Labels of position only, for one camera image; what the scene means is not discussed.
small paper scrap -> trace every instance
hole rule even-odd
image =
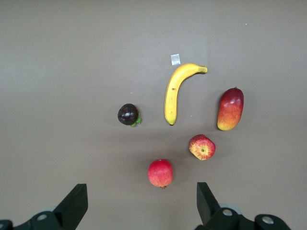
[[[173,54],[173,55],[171,55],[171,60],[172,60],[172,66],[180,65],[180,57],[179,57],[179,54]]]

red and yellow mango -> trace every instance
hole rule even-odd
[[[243,92],[237,87],[225,91],[219,104],[217,127],[222,131],[233,129],[240,121],[244,104]]]

pomegranate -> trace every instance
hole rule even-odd
[[[148,168],[148,179],[154,186],[165,189],[173,180],[173,167],[164,159],[153,161]]]

yellow banana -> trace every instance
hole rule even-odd
[[[175,123],[177,117],[177,95],[181,83],[196,73],[206,73],[207,71],[208,69],[205,66],[188,63],[178,67],[172,74],[168,82],[164,104],[164,115],[171,126]]]

apple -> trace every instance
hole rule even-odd
[[[243,92],[237,87],[225,91],[219,104],[217,127],[222,131],[233,129],[240,121],[244,104]]]
[[[215,144],[203,134],[194,136],[189,145],[189,150],[199,160],[204,161],[215,153]]]
[[[152,185],[165,189],[173,181],[173,167],[168,160],[153,161],[148,168],[148,179]]]

